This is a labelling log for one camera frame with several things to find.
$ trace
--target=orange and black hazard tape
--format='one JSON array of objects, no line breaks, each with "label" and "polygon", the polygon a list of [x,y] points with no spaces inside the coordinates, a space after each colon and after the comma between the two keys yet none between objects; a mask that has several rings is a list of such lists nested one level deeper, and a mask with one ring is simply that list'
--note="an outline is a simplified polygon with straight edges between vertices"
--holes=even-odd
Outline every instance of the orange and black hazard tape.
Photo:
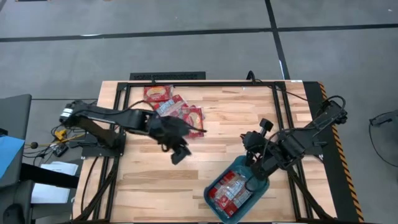
[{"label": "orange and black hazard tape", "polygon": [[[321,88],[323,99],[324,100],[327,99],[328,97],[326,96],[325,87],[323,86],[322,83],[319,83],[319,86]],[[344,173],[346,174],[348,187],[349,187],[349,189],[351,191],[351,197],[353,198],[353,202],[354,202],[354,206],[355,206],[355,209],[356,209],[356,213],[358,214],[358,221],[359,222],[364,222],[361,206],[359,205],[358,197],[356,196],[353,179],[352,179],[351,174],[349,173],[349,170],[348,170],[346,157],[344,156],[343,146],[341,145],[340,138],[338,137],[336,125],[333,125],[331,127],[331,130],[333,131],[333,135],[335,137],[336,147],[337,147],[337,150],[338,150],[338,152],[340,154],[341,164],[344,167]]]}]

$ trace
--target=wooden table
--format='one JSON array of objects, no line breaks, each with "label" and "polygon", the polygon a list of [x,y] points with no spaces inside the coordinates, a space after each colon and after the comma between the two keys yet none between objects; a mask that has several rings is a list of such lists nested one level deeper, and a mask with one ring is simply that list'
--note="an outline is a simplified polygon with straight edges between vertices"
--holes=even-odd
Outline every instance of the wooden table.
[{"label": "wooden table", "polygon": [[[113,107],[117,84],[113,81],[103,82],[98,106]],[[286,82],[286,86],[287,91],[306,97],[303,83]],[[237,156],[245,154],[240,134],[259,131],[261,118],[274,123],[274,128],[267,136],[278,131],[272,90],[265,86],[176,87],[173,94],[181,95],[189,105],[203,108],[206,116],[204,128],[208,132],[204,138],[188,140],[192,155],[176,166],[170,161],[171,152],[162,152],[155,141],[146,136],[127,134],[125,154],[119,164],[112,222],[218,222],[204,201],[203,189]],[[129,105],[141,100],[142,96],[143,87],[131,88]],[[279,101],[286,122],[284,126],[288,127],[281,94]],[[295,127],[303,127],[312,120],[306,101],[289,95],[289,102]],[[146,105],[137,108],[148,109]],[[85,206],[97,191],[102,160],[98,159],[88,182]],[[92,158],[83,163],[73,206],[75,217],[80,214],[82,191],[92,163]],[[323,164],[313,156],[306,156],[303,168],[309,191],[325,211],[335,217]],[[270,180],[269,190],[242,221],[295,220],[286,172],[278,170],[270,176]],[[297,191],[302,215],[305,216],[302,196]],[[100,218],[104,217],[106,199],[105,194]]]}]

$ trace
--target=blue cloth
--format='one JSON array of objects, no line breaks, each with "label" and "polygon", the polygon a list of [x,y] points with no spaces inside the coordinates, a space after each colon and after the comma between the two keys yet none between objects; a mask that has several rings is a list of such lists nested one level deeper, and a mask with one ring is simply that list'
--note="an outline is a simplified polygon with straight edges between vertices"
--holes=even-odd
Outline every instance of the blue cloth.
[{"label": "blue cloth", "polygon": [[0,178],[10,166],[15,155],[23,148],[24,140],[10,136],[0,136]]}]

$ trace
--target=blue plastic bin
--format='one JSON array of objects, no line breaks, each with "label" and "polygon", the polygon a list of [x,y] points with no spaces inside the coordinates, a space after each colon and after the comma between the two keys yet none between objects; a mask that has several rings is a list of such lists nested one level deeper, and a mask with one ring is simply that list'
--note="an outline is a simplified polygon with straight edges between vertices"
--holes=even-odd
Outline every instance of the blue plastic bin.
[{"label": "blue plastic bin", "polygon": [[209,207],[212,209],[212,211],[217,215],[217,217],[223,223],[226,223],[226,224],[236,224],[238,221],[240,221],[240,219],[242,219],[243,216],[245,216],[245,214],[253,207],[253,205],[261,198],[261,196],[266,192],[266,190],[269,187],[268,179],[264,180],[264,181],[257,180],[258,185],[254,187],[254,189],[256,189],[256,190],[252,193],[252,195],[249,197],[249,199],[247,201],[245,201],[245,203],[240,208],[238,208],[238,211],[235,214],[233,214],[232,217],[227,217],[224,213],[222,213],[221,211],[219,211],[216,208],[215,204],[209,198],[208,192],[230,170],[238,172],[242,175],[245,175],[247,178],[250,178],[253,175],[253,173],[251,172],[250,167],[246,167],[244,165],[245,160],[246,160],[246,156],[237,157],[235,159],[235,161],[226,170],[224,170],[224,172],[220,176],[218,176],[217,179],[215,181],[213,181],[213,183],[211,183],[210,186],[205,188],[204,198],[205,198],[206,203],[209,205]]}]

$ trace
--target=red snack bag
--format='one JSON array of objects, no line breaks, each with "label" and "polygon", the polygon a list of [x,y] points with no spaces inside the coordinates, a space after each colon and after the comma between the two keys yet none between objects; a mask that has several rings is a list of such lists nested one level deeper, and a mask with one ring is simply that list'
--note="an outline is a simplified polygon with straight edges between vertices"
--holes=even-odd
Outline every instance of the red snack bag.
[{"label": "red snack bag", "polygon": [[148,102],[167,101],[172,97],[172,86],[145,86],[144,100]]},{"label": "red snack bag", "polygon": [[238,211],[252,195],[245,187],[246,178],[234,171],[229,171],[209,192],[216,208],[229,218]]},{"label": "red snack bag", "polygon": [[[192,105],[192,106],[190,106],[191,108],[198,108],[197,106],[195,106],[195,105]],[[205,119],[206,117],[205,117],[205,114],[204,113],[202,113],[201,114],[201,119]]]},{"label": "red snack bag", "polygon": [[[203,119],[201,108],[184,107],[182,108],[182,119],[197,129],[203,129]],[[203,137],[205,134],[196,130],[189,130],[188,137],[196,138]]]},{"label": "red snack bag", "polygon": [[181,108],[186,106],[188,106],[187,102],[180,95],[175,95],[170,100],[164,103],[157,103],[156,105],[154,105],[154,108],[161,116],[171,115],[179,117],[179,113],[181,113]]}]

